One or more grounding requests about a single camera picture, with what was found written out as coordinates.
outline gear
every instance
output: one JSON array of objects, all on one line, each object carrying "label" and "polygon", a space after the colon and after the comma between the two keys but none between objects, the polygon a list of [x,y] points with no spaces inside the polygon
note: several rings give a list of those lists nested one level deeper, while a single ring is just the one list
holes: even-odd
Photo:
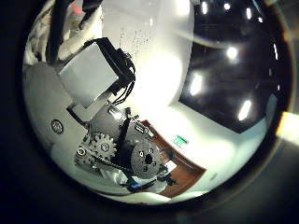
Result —
[{"label": "gear", "polygon": [[89,145],[89,149],[94,153],[94,157],[97,159],[111,160],[115,156],[117,149],[116,144],[113,143],[113,138],[110,138],[108,134],[97,134]]}]

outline exit sign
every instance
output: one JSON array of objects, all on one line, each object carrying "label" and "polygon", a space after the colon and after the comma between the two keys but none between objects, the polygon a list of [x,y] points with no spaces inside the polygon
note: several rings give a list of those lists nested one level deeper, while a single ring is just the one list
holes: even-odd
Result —
[{"label": "exit sign", "polygon": [[188,141],[183,138],[182,136],[176,135],[176,138],[173,140],[173,142],[178,146],[178,147],[183,147],[188,143]]}]

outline wire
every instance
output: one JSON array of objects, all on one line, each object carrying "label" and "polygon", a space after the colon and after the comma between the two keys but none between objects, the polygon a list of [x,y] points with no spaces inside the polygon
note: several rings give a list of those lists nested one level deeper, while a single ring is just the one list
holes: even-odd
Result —
[{"label": "wire", "polygon": [[122,93],[117,99],[115,99],[115,101],[113,101],[112,104],[115,104],[117,101],[119,101],[120,98],[127,92],[127,90],[128,90],[128,87],[126,87],[126,88],[124,89],[123,93]]},{"label": "wire", "polygon": [[134,82],[131,82],[131,84],[130,84],[128,90],[127,90],[127,92],[125,93],[125,96],[123,97],[123,99],[114,101],[113,104],[114,104],[114,105],[122,104],[122,103],[128,98],[128,96],[131,94],[134,85],[135,85],[135,83],[134,83]]}]

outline black cable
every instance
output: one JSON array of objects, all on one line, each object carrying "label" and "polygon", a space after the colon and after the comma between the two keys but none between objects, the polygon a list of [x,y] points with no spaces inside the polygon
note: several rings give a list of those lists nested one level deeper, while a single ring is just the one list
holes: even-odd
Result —
[{"label": "black cable", "polygon": [[115,104],[117,101],[119,101],[120,98],[127,92],[127,90],[128,90],[128,87],[126,87],[126,88],[124,89],[123,93],[122,93],[122,94],[121,94],[115,101],[113,101],[112,104]]},{"label": "black cable", "polygon": [[63,37],[66,11],[71,2],[70,0],[55,1],[52,9],[49,40],[46,47],[46,58],[49,65],[54,65],[57,60],[58,50]]},{"label": "black cable", "polygon": [[123,103],[123,102],[128,98],[128,96],[131,94],[134,85],[135,85],[135,83],[134,83],[134,82],[131,82],[131,84],[130,84],[130,86],[129,86],[129,88],[128,88],[128,91],[126,92],[124,98],[121,99],[121,100],[116,101],[114,105],[119,105],[119,104]]}]

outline ceiling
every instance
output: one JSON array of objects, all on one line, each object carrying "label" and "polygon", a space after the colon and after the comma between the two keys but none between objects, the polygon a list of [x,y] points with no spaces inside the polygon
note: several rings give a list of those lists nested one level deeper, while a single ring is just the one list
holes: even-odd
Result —
[{"label": "ceiling", "polygon": [[279,96],[278,46],[251,1],[201,1],[194,11],[192,55],[179,101],[242,133],[264,117],[269,96]]}]

